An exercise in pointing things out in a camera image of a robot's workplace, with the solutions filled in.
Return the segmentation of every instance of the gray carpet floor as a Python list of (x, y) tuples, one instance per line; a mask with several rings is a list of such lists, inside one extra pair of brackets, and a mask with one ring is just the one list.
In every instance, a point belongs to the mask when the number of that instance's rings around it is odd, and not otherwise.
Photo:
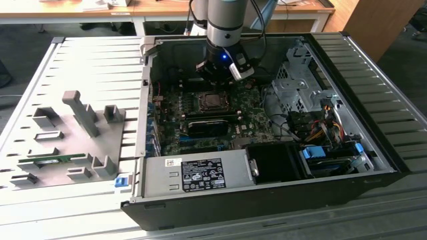
[[(49, 47), (52, 37), (104, 37), (118, 36), (109, 24), (82, 31), (80, 25), (45, 24), (44, 33), (37, 33), (40, 25), (0, 25), (0, 59), (14, 80), (4, 88), (0, 95), (21, 95), (32, 79), (38, 63)], [(417, 40), (411, 39), (415, 30), (408, 27), (381, 57), (377, 65), (408, 96), (420, 111), (427, 114), (427, 35)], [(18, 97), (0, 98), (0, 132), (8, 122)]]

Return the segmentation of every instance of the barcode sticker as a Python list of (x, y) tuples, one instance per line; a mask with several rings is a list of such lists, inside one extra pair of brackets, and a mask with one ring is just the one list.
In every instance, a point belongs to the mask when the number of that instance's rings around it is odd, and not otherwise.
[(164, 159), (164, 166), (165, 167), (175, 167), (181, 165), (181, 158), (167, 158)]

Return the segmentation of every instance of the wooden desk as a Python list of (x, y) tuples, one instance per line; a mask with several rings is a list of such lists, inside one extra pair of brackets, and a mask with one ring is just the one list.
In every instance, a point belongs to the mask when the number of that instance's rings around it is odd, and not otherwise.
[[(133, 0), (133, 23), (137, 31), (144, 29), (144, 22), (185, 21), (188, 3), (173, 0)], [(273, 11), (268, 32), (321, 32), (333, 8), (327, 8), (317, 0), (295, 3), (299, 6), (277, 5)]]
[(81, 0), (1, 0), (0, 24), (60, 24), (131, 22), (133, 3), (128, 7), (82, 12)]
[(329, 0), (335, 5), (324, 32), (344, 31), (373, 61), (389, 45), (421, 6), (423, 0)]
[[(185, 21), (188, 3), (172, 0), (132, 0), (128, 7), (82, 12), (81, 0), (38, 2), (37, 0), (0, 0), (0, 24), (57, 24), (133, 22), (136, 34), (145, 35), (144, 22)], [(333, 8), (317, 0), (304, 0), (299, 6), (277, 6), (268, 24), (268, 32), (321, 32)]]

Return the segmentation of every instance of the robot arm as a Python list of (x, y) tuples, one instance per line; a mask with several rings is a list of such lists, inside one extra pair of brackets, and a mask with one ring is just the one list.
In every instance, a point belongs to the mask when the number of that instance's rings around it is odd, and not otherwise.
[(239, 81), (253, 74), (255, 63), (240, 44), (241, 30), (264, 31), (276, 4), (277, 0), (195, 0), (195, 24), (207, 29), (205, 59), (196, 71), (213, 84), (223, 84), (231, 76)]

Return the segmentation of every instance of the white object on desk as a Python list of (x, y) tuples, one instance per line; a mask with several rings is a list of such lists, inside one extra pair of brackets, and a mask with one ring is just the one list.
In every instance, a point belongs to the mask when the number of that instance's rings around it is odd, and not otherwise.
[(127, 7), (131, 0), (108, 0), (109, 5), (116, 7)]
[(106, 0), (81, 0), (80, 3), (82, 12), (108, 10), (109, 5)]
[(299, 1), (301, 1), (301, 0), (279, 0), (277, 4), (279, 5), (285, 5), (285, 4), (291, 4), (291, 3), (299, 2)]

